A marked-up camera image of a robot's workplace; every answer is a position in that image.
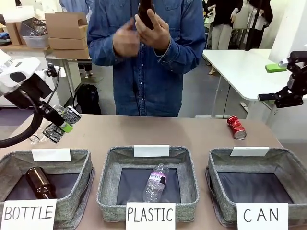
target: white paper sign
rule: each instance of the white paper sign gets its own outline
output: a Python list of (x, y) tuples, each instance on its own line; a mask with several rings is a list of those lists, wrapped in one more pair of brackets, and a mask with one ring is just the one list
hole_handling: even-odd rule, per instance
[(265, 157), (269, 147), (234, 147), (230, 156)]
[(71, 161), (71, 149), (33, 149), (33, 161)]
[(169, 157), (169, 145), (135, 145), (135, 157)]
[(288, 230), (288, 204), (236, 204), (238, 230)]
[(127, 203), (127, 230), (175, 230), (175, 228), (175, 203)]
[(53, 230), (56, 199), (4, 202), (1, 230)]

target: bottle label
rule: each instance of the bottle label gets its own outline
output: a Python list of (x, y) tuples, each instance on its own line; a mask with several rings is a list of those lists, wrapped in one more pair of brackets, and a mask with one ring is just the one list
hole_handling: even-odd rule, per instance
[(163, 173), (152, 172), (152, 174), (150, 174), (149, 180), (161, 181), (162, 177), (164, 177), (166, 179), (166, 176)]

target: man in denim shirt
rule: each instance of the man in denim shirt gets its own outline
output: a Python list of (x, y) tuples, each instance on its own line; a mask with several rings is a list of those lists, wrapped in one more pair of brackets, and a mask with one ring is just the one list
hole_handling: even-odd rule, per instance
[(114, 66), (117, 115), (177, 117), (183, 74), (198, 65), (204, 49), (201, 0), (153, 3), (151, 30), (137, 15), (139, 0), (94, 1), (90, 56), (96, 65)]

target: white pants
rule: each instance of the white pants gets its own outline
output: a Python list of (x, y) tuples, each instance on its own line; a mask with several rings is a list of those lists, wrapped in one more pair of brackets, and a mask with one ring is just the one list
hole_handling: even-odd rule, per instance
[(232, 27), (230, 25), (216, 25), (212, 29), (211, 49), (228, 49)]

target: sign reading bottle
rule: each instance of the sign reading bottle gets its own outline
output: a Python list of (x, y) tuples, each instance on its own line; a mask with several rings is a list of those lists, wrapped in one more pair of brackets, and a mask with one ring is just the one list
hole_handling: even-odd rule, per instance
[(126, 229), (175, 230), (176, 204), (174, 203), (127, 203)]
[(5, 201), (1, 230), (53, 230), (56, 205), (56, 199)]
[(238, 230), (288, 230), (288, 204), (236, 204)]

